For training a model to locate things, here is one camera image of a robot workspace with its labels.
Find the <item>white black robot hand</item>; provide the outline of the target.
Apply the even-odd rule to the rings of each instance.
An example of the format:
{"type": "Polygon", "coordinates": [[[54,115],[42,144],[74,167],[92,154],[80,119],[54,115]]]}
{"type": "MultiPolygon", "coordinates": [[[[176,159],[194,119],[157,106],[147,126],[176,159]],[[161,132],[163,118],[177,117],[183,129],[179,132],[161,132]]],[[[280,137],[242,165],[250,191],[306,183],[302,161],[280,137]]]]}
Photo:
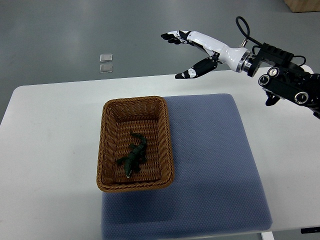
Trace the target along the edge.
{"type": "Polygon", "coordinates": [[[252,53],[245,47],[232,48],[227,44],[197,31],[175,30],[164,33],[161,37],[170,44],[187,44],[205,52],[208,57],[195,63],[176,79],[195,79],[215,70],[219,63],[226,64],[237,73],[247,72],[253,62],[252,53]]]}

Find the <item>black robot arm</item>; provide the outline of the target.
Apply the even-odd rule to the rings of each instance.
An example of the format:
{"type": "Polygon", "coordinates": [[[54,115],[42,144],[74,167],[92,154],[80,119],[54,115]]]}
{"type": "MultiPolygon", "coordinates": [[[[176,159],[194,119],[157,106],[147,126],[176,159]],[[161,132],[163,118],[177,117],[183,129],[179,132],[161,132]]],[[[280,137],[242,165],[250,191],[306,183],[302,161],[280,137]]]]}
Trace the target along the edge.
{"type": "Polygon", "coordinates": [[[271,65],[266,74],[258,79],[258,84],[267,95],[266,106],[275,105],[280,99],[288,100],[300,107],[313,111],[320,117],[320,75],[310,73],[292,62],[296,56],[290,52],[264,43],[259,52],[247,59],[243,70],[253,77],[261,63],[271,65]]]}

